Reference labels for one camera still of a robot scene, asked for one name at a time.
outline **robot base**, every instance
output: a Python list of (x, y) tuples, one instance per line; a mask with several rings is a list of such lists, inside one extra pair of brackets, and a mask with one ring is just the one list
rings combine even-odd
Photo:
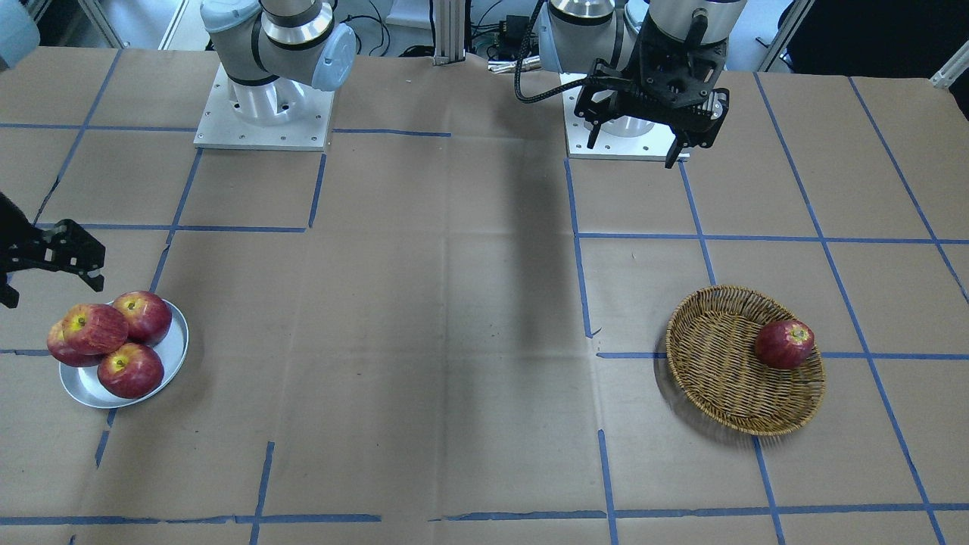
[[(563, 83), (578, 80), (584, 74), (563, 74)], [(609, 127), (603, 127), (593, 148), (587, 146), (589, 129), (586, 121), (576, 116), (576, 100), (581, 91), (579, 87), (562, 93), (565, 106), (565, 135), (569, 157), (576, 159), (617, 159), (625, 161), (666, 161), (667, 151), (673, 143), (670, 127), (654, 123), (648, 132), (641, 136), (617, 136), (610, 132)], [(679, 154), (680, 160), (690, 158), (688, 151)]]
[[(295, 81), (287, 80), (287, 83), (294, 85), (300, 95), (294, 101), (294, 107), (289, 109), (284, 105), (283, 110), (288, 110), (284, 115), (276, 115), (275, 118), (263, 117), (266, 122), (259, 122), (256, 119), (247, 119), (236, 111), (238, 98), (225, 70), (219, 66), (205, 103), (202, 120), (199, 122), (199, 130), (195, 135), (195, 146), (216, 149), (326, 151), (333, 92), (313, 89)], [(275, 96), (274, 90), (267, 94)]]

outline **wicker basket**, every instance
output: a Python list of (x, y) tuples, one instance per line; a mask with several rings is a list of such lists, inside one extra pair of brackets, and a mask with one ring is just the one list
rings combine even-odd
[(761, 327), (795, 316), (739, 286), (694, 292), (667, 326), (667, 357), (687, 398), (717, 422), (753, 435), (779, 435), (807, 424), (825, 395), (825, 368), (815, 345), (796, 369), (772, 369), (754, 355)]

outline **white mounting plate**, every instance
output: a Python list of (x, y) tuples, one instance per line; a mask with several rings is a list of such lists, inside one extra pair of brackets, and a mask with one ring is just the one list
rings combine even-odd
[[(585, 74), (562, 74), (562, 83), (579, 80)], [(640, 137), (617, 137), (599, 131), (596, 146), (589, 148), (589, 130), (585, 128), (585, 120), (576, 116), (576, 100), (581, 87), (569, 89), (562, 93), (565, 110), (565, 136), (569, 147), (569, 157), (577, 159), (619, 159), (633, 161), (666, 161), (666, 154), (670, 151), (674, 136), (670, 127), (656, 123), (653, 128)], [(679, 158), (683, 161), (690, 158), (689, 151), (682, 151)]]
[(304, 115), (279, 125), (256, 125), (247, 122), (234, 110), (230, 97), (229, 77), (219, 66), (199, 130), (196, 147), (217, 149), (277, 149), (290, 151), (326, 151), (333, 92), (320, 91), (297, 83), (306, 93)]

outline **white plate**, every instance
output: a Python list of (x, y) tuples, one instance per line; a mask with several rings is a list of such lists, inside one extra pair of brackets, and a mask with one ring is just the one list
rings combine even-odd
[(64, 385), (67, 393), (89, 407), (117, 408), (145, 401), (165, 388), (169, 382), (172, 382), (175, 374), (181, 369), (182, 363), (185, 362), (185, 354), (188, 352), (188, 323), (177, 306), (168, 301), (165, 301), (165, 304), (172, 310), (172, 326), (165, 338), (152, 347), (158, 353), (158, 357), (162, 359), (162, 365), (165, 367), (165, 375), (162, 377), (162, 383), (158, 385), (158, 388), (142, 398), (126, 400), (105, 390), (105, 387), (98, 381), (98, 366), (72, 368), (60, 364), (61, 384)]

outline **beige table surface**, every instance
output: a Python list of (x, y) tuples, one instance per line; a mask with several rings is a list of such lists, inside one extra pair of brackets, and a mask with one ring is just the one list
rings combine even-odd
[[(717, 143), (665, 170), (567, 159), (561, 102), (475, 59), (359, 58), (326, 154), (201, 151), (217, 64), (41, 48), (0, 76), (0, 188), (108, 249), (101, 294), (11, 278), (0, 542), (969, 543), (948, 92), (726, 73)], [(802, 430), (732, 433), (672, 387), (666, 323), (710, 283), (815, 330)], [(136, 289), (187, 317), (183, 368), (75, 402), (47, 329)]]

